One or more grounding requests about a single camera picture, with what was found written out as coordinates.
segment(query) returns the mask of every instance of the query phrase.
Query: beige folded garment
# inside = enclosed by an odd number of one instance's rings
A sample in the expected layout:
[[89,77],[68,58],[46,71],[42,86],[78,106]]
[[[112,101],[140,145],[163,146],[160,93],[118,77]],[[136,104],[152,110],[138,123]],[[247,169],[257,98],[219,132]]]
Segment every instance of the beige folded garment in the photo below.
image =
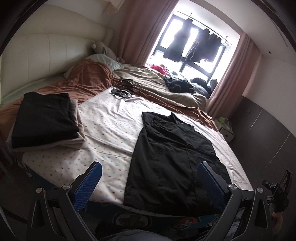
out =
[[6,145],[10,152],[24,152],[24,151],[36,151],[36,150],[43,150],[43,149],[49,149],[54,146],[67,146],[74,149],[80,149],[82,144],[86,141],[85,133],[84,133],[84,127],[83,123],[80,117],[80,113],[78,110],[78,102],[75,99],[71,99],[71,108],[74,115],[74,122],[78,126],[79,132],[78,132],[78,138],[71,139],[71,140],[60,140],[57,142],[53,142],[46,145],[41,146],[29,146],[29,147],[19,147],[13,149],[11,146],[11,135],[13,131],[14,124],[9,132]]

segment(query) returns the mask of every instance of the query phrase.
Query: bed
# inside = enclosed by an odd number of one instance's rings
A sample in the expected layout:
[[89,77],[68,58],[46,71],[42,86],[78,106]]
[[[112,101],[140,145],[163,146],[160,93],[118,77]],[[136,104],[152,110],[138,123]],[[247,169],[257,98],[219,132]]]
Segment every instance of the bed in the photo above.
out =
[[[234,153],[206,115],[203,96],[170,93],[164,81],[144,66],[125,65],[124,69],[109,74],[102,65],[81,61],[93,54],[90,48],[93,41],[100,40],[108,45],[112,33],[111,29],[76,13],[46,4],[23,24],[1,56],[1,145],[13,125],[21,102],[19,98],[24,93],[35,90],[44,94],[69,92],[70,97],[78,99],[80,104],[87,137],[82,148],[75,150],[57,146],[18,154],[19,161],[50,183],[58,187],[72,183],[93,161],[98,161],[102,164],[103,175],[91,201],[116,204],[135,213],[166,217],[122,204],[131,157],[143,127],[141,113],[152,111],[170,115],[173,111],[180,120],[194,126],[212,142],[232,183],[241,189],[252,190]],[[69,86],[69,79],[75,79],[79,73],[72,71],[67,80],[62,73],[74,64],[78,67],[96,66],[97,74],[101,71],[108,77],[98,74],[96,82],[90,83],[92,79],[88,78],[87,84],[78,80]],[[138,97],[122,99],[111,95],[112,85],[120,86],[120,79],[133,79]],[[93,87],[81,94],[85,85]]]

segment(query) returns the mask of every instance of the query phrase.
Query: window pane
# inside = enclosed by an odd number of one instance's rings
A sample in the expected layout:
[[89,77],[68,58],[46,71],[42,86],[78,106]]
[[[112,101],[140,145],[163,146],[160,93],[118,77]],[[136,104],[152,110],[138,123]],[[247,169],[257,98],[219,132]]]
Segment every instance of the window pane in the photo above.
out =
[[156,50],[154,58],[153,58],[153,63],[152,64],[163,64],[168,70],[172,71],[180,71],[180,68],[182,66],[182,62],[174,62],[172,60],[169,60],[168,58],[163,58],[163,53]]
[[215,57],[215,59],[214,59],[214,61],[212,63],[208,62],[208,61],[205,62],[204,60],[201,60],[200,63],[197,63],[197,62],[194,62],[194,63],[197,64],[198,66],[202,67],[208,73],[211,73],[213,71],[217,61],[218,61],[218,58],[219,58],[222,50],[223,50],[222,47],[220,47],[218,49],[218,53],[217,53],[217,55],[216,55],[216,57]]
[[186,79],[191,80],[194,78],[202,78],[203,80],[207,81],[208,77],[203,73],[199,72],[198,70],[192,68],[189,65],[186,65],[182,71],[182,75],[185,76]]
[[160,46],[167,49],[172,43],[172,41],[174,40],[174,35],[181,29],[182,25],[183,25],[182,21],[173,19],[172,22],[170,23],[170,26],[168,27],[168,30],[163,36]]
[[191,28],[190,37],[188,39],[187,44],[185,45],[185,48],[184,48],[184,51],[183,51],[183,54],[182,54],[183,57],[186,57],[186,55],[187,55],[188,51],[190,50],[194,40],[197,37],[197,34],[198,34],[198,30],[196,28]]

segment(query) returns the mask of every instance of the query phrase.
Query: white patterned sheet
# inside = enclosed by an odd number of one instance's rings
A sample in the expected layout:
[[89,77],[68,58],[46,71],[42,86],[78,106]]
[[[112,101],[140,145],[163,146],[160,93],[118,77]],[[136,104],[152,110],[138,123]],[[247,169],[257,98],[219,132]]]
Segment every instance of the white patterned sheet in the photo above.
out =
[[[79,106],[87,141],[80,150],[63,146],[26,152],[23,162],[38,175],[61,187],[72,183],[93,161],[103,167],[103,175],[91,201],[123,203],[130,161],[140,130],[142,112],[170,115],[171,111],[143,98],[121,99],[111,94],[111,88]],[[253,190],[234,153],[223,136],[187,116],[175,115],[193,125],[213,144],[217,157],[226,166],[232,183],[240,189]]]

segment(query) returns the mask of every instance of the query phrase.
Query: light green pillow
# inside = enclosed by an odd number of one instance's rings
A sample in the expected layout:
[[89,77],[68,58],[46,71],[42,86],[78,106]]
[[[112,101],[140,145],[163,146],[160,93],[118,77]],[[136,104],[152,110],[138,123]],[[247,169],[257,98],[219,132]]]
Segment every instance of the light green pillow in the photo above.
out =
[[108,56],[106,56],[102,53],[90,55],[85,59],[89,59],[89,58],[94,62],[100,62],[100,63],[106,64],[111,71],[114,71],[117,69],[124,69],[124,67],[121,63],[109,58]]

